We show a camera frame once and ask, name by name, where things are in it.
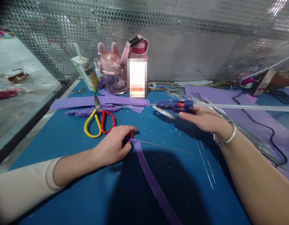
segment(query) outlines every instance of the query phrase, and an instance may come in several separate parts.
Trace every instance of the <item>blue glue gun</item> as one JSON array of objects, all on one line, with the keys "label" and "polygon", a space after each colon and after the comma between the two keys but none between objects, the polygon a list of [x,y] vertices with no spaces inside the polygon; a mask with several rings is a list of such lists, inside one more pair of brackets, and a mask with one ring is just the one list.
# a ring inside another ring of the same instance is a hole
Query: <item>blue glue gun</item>
[{"label": "blue glue gun", "polygon": [[192,112],[193,109],[193,101],[178,101],[178,100],[168,100],[168,101],[159,101],[156,102],[156,107],[165,109],[165,110],[173,110],[177,113],[179,112]]}]

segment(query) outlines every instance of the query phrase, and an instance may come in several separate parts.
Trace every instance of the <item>yellow scissor handle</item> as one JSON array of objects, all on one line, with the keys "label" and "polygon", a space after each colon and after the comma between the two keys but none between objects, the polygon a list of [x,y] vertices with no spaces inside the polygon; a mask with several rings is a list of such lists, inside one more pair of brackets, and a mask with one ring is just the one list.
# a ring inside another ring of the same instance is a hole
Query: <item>yellow scissor handle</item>
[{"label": "yellow scissor handle", "polygon": [[[87,119],[87,121],[84,124],[84,132],[86,133],[87,136],[89,136],[90,138],[98,138],[102,135],[102,129],[101,129],[101,123],[100,120],[98,118],[98,115],[96,114],[97,110],[95,109],[92,114],[89,116],[89,118]],[[88,127],[88,123],[90,122],[90,120],[93,118],[93,116],[95,115],[95,119],[96,122],[98,124],[99,127],[99,134],[97,135],[92,135],[91,133],[88,132],[87,127]]]}]

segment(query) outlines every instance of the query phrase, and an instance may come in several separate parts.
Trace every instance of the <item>black power cord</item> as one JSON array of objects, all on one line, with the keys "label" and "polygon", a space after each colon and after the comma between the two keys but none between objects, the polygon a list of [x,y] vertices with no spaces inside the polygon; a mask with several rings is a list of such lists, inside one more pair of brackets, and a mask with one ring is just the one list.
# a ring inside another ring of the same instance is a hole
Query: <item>black power cord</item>
[{"label": "black power cord", "polygon": [[[239,101],[237,101],[237,97],[239,97],[241,94],[243,94],[244,92],[242,92],[242,93],[240,93],[238,96],[234,96],[234,97],[232,97],[233,98],[233,100],[234,101],[236,101],[237,103],[238,103],[238,105],[241,105],[240,104],[240,102]],[[287,162],[288,162],[288,158],[287,158],[287,156],[278,148],[278,146],[276,146],[276,144],[273,142],[273,140],[272,140],[272,138],[273,138],[273,136],[275,135],[275,131],[271,128],[271,127],[268,127],[268,126],[266,126],[266,125],[264,125],[264,124],[261,124],[261,123],[259,123],[259,122],[257,122],[256,120],[254,120],[252,117],[251,117],[251,115],[250,114],[248,114],[244,109],[241,109],[245,114],[247,114],[248,115],[248,117],[252,120],[252,121],[254,121],[255,123],[257,123],[257,124],[259,124],[259,125],[261,125],[261,126],[264,126],[264,127],[266,127],[266,128],[268,128],[268,129],[271,129],[272,130],[272,135],[270,136],[270,143],[276,148],[276,150],[283,156],[283,158],[284,158],[284,162],[281,162],[281,163],[276,163],[275,164],[275,168],[277,168],[278,166],[281,166],[281,165],[285,165]]]}]

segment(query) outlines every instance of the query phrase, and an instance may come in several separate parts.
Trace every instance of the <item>hand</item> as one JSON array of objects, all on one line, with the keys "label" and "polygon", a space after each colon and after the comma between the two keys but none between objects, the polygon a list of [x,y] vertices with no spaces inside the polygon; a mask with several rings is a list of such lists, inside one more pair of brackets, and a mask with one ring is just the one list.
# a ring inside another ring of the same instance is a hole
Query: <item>hand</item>
[{"label": "hand", "polygon": [[179,117],[194,123],[203,131],[215,133],[220,142],[227,141],[233,133],[233,126],[217,112],[207,107],[194,109],[195,115],[180,112]]},{"label": "hand", "polygon": [[131,142],[128,141],[123,147],[123,140],[127,136],[133,138],[134,131],[137,131],[134,126],[114,127],[95,148],[90,150],[92,160],[96,162],[98,168],[117,163],[130,152]]}]

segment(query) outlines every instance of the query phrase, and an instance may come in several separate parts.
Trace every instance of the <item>blurred label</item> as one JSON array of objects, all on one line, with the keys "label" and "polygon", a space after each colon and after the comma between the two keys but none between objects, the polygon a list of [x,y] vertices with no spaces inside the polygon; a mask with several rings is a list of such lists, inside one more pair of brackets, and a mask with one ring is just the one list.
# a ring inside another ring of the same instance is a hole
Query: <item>blurred label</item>
[{"label": "blurred label", "polygon": [[130,97],[145,98],[147,96],[147,59],[128,59],[127,71]]}]

